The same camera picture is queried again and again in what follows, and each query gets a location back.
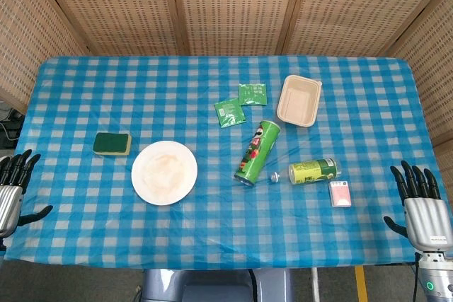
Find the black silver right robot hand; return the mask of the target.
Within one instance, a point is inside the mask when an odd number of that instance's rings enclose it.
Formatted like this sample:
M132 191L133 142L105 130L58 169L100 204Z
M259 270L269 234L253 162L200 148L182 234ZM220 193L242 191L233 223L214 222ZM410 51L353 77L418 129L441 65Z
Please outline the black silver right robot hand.
M403 173L391 166L403 207L406 225L384 216L384 223L407 238L421 252L445 252L453 249L453 226L447 203L441 199L437 180L429 169L401 161Z

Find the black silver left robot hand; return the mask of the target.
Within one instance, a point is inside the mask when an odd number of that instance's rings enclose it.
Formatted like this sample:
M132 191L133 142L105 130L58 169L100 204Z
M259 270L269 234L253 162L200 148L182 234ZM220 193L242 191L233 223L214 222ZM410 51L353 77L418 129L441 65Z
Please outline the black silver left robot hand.
M45 218L53 209L48 205L37 213L21 214L32 171L41 157L39 153L34 156L31 153L32 150L28 149L12 157L0 157L0 250L6 249L3 240L18 227Z

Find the green yellow sponge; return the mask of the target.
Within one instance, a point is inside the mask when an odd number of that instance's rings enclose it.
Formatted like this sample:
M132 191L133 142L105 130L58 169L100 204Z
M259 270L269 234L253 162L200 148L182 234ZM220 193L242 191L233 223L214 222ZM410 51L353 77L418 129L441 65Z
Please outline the green yellow sponge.
M102 156L127 156L131 143L129 134L99 132L93 143L93 152Z

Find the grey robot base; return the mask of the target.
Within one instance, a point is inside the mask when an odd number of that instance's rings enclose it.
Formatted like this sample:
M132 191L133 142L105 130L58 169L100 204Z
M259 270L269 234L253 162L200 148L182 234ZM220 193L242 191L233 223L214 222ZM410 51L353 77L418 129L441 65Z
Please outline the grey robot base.
M294 302L290 269L147 269L137 302Z

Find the white paper plate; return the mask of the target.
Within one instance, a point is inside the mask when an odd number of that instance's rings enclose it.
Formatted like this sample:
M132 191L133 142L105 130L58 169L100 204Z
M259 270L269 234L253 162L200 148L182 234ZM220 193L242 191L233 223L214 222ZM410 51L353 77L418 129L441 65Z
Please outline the white paper plate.
M132 164L132 186L149 204L167 206L187 196L197 179L192 151L176 141L158 141L139 152Z

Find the blue checkered tablecloth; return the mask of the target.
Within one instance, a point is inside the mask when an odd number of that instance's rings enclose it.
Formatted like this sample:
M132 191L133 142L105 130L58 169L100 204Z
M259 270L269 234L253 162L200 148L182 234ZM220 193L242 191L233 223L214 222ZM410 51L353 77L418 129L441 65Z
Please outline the blue checkered tablecloth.
M234 179L263 120L276 121L289 75L321 81L313 126L281 123L257 183ZM264 83L267 105L221 128L214 104L238 85ZM129 134L127 156L93 152L97 133ZM197 180L158 207L132 186L132 164L163 140L186 145ZM43 220L6 239L6 259L112 268L243 269L411 262L414 249L383 217L403 223L391 166L439 174L413 73L376 57L55 57L38 72L16 152L41 155L23 212ZM335 179L272 183L291 163L333 158ZM330 181L349 184L351 207L332 207Z

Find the pink white card box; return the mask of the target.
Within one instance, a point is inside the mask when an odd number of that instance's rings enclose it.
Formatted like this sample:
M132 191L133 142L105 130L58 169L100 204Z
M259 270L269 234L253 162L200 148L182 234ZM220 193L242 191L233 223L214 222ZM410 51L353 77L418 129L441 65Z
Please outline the pink white card box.
M328 189L332 207L351 207L352 202L347 181L330 181Z

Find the yellow floor tape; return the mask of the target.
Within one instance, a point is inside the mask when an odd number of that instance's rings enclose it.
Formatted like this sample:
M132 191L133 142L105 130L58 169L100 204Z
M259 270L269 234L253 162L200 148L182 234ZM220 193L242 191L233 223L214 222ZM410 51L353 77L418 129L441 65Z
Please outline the yellow floor tape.
M359 302L368 302L365 271L363 266L354 266L357 287L357 298Z

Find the green label plastic bottle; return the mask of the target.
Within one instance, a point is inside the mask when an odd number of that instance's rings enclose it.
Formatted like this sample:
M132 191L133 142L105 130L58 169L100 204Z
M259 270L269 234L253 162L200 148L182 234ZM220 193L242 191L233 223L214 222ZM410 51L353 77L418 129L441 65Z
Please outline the green label plastic bottle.
M274 172L270 176L272 183L287 182L293 185L309 184L338 178L342 174L340 165L333 158L291 163L287 170Z

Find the bamboo screen panel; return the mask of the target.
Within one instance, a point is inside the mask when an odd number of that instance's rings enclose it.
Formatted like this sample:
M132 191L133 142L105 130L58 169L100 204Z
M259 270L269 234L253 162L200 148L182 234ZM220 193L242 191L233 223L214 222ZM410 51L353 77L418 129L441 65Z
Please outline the bamboo screen panel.
M175 0L184 52L281 54L296 0Z
M0 100L26 113L40 65L90 50L57 0L0 0Z
M431 0L386 53L408 62L453 209L453 0Z
M176 0L56 0L97 55L187 54Z
M380 56L430 0L291 0L283 54Z

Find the beige food container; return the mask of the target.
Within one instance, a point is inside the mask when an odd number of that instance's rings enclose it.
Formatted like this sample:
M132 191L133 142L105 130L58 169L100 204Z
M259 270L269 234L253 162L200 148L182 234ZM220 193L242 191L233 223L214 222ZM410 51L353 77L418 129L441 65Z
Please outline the beige food container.
M282 86L277 117L299 127L314 125L321 97L322 82L289 75Z

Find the green chips can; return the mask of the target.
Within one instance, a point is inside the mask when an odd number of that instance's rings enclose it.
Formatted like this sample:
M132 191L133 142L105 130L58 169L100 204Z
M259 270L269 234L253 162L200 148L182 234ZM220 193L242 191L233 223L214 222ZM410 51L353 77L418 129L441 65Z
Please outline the green chips can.
M279 133L280 127L274 122L269 120L260 122L234 173L236 180L245 185L255 185Z

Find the dark green sachet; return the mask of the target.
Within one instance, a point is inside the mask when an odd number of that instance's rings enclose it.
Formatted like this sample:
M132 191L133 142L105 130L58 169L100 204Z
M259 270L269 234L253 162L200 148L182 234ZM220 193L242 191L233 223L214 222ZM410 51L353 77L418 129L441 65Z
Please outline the dark green sachet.
M267 90L264 83L238 85L239 105L267 105Z

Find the light green sachet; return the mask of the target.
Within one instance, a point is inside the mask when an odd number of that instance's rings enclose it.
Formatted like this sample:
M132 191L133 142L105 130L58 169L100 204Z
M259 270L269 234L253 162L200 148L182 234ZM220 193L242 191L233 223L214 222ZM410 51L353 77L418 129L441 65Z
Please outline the light green sachet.
M242 124L246 121L245 114L238 98L232 98L214 104L221 128Z

